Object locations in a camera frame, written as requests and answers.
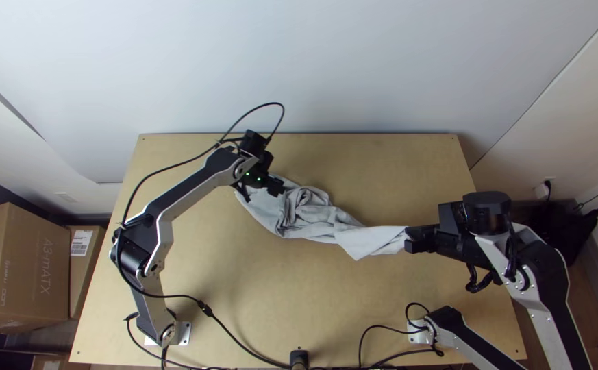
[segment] label on box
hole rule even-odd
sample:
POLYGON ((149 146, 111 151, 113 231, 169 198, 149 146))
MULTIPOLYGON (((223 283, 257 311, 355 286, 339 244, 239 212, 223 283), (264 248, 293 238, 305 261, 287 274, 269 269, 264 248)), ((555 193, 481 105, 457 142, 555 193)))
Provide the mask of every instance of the label on box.
POLYGON ((93 236, 92 230, 76 230, 71 244, 71 256, 86 256, 91 236, 93 236))
POLYGON ((60 361, 45 361, 43 363, 43 370, 59 370, 60 361))

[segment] cardboard box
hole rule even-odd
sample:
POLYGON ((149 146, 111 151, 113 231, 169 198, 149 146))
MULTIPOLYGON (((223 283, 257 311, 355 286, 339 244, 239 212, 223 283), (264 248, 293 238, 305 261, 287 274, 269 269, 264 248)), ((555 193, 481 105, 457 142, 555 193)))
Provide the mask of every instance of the cardboard box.
POLYGON ((70 232, 11 203, 0 205, 0 333, 68 319, 70 232))
POLYGON ((89 370, 91 364, 69 362, 70 355, 35 355, 32 370, 89 370))
POLYGON ((100 226, 68 226, 71 230, 70 316, 79 319, 107 230, 100 226))

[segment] cable connector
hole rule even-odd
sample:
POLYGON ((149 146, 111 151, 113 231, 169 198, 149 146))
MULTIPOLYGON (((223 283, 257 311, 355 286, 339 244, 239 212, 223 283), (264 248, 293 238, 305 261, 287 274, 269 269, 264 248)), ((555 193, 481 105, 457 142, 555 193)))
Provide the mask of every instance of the cable connector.
POLYGON ((212 308, 209 307, 205 302, 198 301, 198 302, 196 302, 196 304, 201 309, 201 311, 203 311, 203 313, 205 314, 205 316, 207 316, 207 317, 214 317, 214 313, 212 313, 212 308))

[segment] wooden floor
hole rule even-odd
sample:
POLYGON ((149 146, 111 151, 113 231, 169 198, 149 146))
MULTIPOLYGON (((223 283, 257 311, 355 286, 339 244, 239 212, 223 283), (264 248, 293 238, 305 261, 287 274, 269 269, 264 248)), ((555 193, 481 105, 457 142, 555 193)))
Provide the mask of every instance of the wooden floor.
MULTIPOLYGON (((569 292, 569 305, 573 312, 573 318, 577 323, 577 328, 584 340, 584 346, 588 352, 594 369, 598 369, 598 301, 591 288, 586 276, 586 271, 582 263, 578 261, 569 269, 571 288, 569 292)), ((525 349, 528 359, 523 362, 527 369, 548 370, 550 369, 547 360, 540 346, 532 322, 527 315, 527 311, 514 302, 516 317, 520 325, 525 349)), ((455 370, 460 370, 461 364, 453 365, 455 370)), ((414 370, 441 370, 444 366, 429 367, 410 367, 414 370)), ((93 365, 93 370, 149 370, 151 367, 126 367, 126 366, 108 366, 93 365)), ((471 364, 466 364, 464 370, 476 369, 471 364)))

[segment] white backdrop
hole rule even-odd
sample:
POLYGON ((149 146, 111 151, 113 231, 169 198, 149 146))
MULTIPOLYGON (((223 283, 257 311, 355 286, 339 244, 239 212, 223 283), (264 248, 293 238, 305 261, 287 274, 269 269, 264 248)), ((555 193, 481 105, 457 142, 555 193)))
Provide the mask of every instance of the white backdrop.
POLYGON ((597 28, 598 0, 0 1, 0 93, 96 182, 272 100, 281 132, 455 132, 473 164, 597 28))

